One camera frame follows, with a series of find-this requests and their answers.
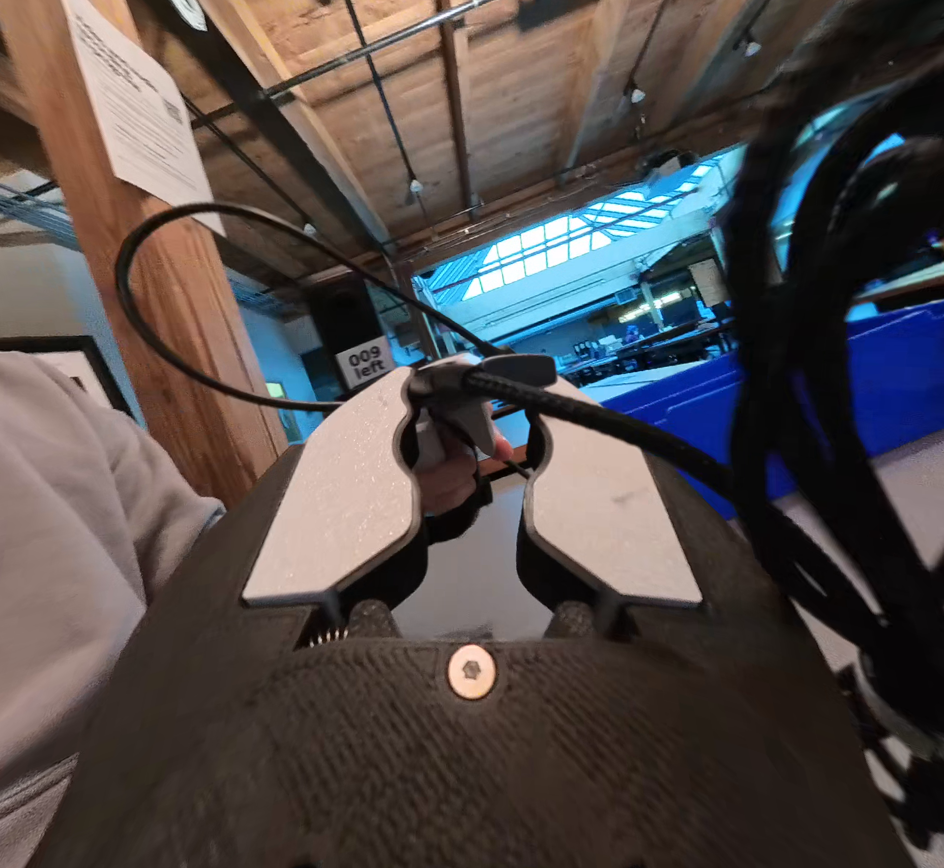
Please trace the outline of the black picture frame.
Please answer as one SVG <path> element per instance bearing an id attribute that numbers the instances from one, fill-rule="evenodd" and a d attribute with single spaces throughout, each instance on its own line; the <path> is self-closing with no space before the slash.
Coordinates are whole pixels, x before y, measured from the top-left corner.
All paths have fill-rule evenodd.
<path id="1" fill-rule="evenodd" d="M 70 378 L 97 404 L 139 417 L 98 343 L 88 334 L 6 336 L 1 339 L 1 351 L 34 356 Z"/>

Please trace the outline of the person's left forearm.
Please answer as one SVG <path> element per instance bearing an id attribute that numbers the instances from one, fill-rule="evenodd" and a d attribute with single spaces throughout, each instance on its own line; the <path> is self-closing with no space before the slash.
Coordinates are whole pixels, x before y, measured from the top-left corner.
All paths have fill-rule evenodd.
<path id="1" fill-rule="evenodd" d="M 2 354 L 2 866 L 29 863 L 117 659 L 225 511 L 127 414 Z"/>

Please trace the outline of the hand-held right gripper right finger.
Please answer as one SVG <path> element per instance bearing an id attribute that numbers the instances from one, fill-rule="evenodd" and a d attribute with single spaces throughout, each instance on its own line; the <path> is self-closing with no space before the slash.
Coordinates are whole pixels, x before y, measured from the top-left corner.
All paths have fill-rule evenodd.
<path id="1" fill-rule="evenodd" d="M 601 596 L 694 608 L 702 591 L 653 473 L 634 445 L 528 410 L 530 479 L 518 578 L 546 608 Z"/>

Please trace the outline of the blue storage bin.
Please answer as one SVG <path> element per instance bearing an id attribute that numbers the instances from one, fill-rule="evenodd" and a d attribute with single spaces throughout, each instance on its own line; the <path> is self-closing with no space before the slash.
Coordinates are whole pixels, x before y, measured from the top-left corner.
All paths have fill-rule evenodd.
<path id="1" fill-rule="evenodd" d="M 875 460 L 942 433 L 942 302 L 880 313 L 857 305 L 847 323 L 854 419 Z M 663 429 L 727 463 L 741 386 L 737 357 L 724 355 L 614 397 L 606 407 Z"/>

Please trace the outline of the person's left hand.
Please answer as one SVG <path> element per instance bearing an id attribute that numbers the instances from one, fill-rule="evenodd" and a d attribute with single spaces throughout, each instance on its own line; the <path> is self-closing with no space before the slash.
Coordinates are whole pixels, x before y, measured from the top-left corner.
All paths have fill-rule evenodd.
<path id="1" fill-rule="evenodd" d="M 454 431 L 437 426 L 441 446 L 433 461 L 419 461 L 413 473 L 425 516 L 438 517 L 460 507 L 476 491 L 478 451 Z"/>

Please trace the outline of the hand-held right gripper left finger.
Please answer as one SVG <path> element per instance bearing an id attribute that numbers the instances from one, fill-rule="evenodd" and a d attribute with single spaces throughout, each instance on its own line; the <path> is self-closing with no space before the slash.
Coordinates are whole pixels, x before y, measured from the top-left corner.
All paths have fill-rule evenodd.
<path id="1" fill-rule="evenodd" d="M 403 457 L 413 421 L 401 367 L 332 413 L 309 437 L 242 590 L 247 606 L 394 608 L 425 578 L 420 489 Z"/>

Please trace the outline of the wooden post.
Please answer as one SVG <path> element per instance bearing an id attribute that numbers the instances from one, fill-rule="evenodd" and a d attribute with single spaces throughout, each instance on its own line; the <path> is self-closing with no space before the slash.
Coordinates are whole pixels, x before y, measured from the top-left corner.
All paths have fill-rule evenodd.
<path id="1" fill-rule="evenodd" d="M 89 0 L 141 45 L 126 0 Z M 150 434 L 200 493 L 231 508 L 287 450 L 274 409 L 231 400 L 165 365 L 121 311 L 112 268 L 129 232 L 168 206 L 112 171 L 63 0 L 2 0 L 2 32 Z M 186 219 L 151 237 L 132 288 L 164 343 L 189 366 L 262 394 L 265 380 L 210 231 Z"/>

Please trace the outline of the white paper notice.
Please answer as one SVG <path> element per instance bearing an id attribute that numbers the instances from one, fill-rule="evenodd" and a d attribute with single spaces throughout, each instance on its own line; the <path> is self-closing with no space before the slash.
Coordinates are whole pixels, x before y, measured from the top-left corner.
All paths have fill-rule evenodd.
<path id="1" fill-rule="evenodd" d="M 114 176 L 170 206 L 212 202 L 182 95 L 168 72 L 89 0 L 61 0 Z"/>

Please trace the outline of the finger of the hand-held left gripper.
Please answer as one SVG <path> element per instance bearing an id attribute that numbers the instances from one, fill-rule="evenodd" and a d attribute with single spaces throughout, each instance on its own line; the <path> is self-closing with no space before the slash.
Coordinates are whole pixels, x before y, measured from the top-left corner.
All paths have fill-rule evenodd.
<path id="1" fill-rule="evenodd" d="M 486 400 L 464 389 L 418 389 L 416 407 L 419 461 L 445 461 L 445 434 L 483 457 L 497 456 L 499 434 Z"/>
<path id="2" fill-rule="evenodd" d="M 421 366 L 410 382 L 410 395 L 445 397 L 471 393 L 466 386 L 466 376 L 475 373 L 539 389 L 558 379 L 555 361 L 548 355 L 500 354 L 478 359 L 462 354 Z"/>

